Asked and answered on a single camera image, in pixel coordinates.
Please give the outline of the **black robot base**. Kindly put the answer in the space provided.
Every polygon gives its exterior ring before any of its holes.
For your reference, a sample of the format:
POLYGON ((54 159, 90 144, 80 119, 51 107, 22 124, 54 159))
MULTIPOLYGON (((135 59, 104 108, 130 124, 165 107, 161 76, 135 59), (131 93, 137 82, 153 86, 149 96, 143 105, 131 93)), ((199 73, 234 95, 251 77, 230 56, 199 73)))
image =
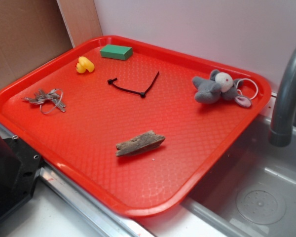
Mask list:
POLYGON ((21 138, 0 136, 0 223, 33 197, 41 163, 21 138))

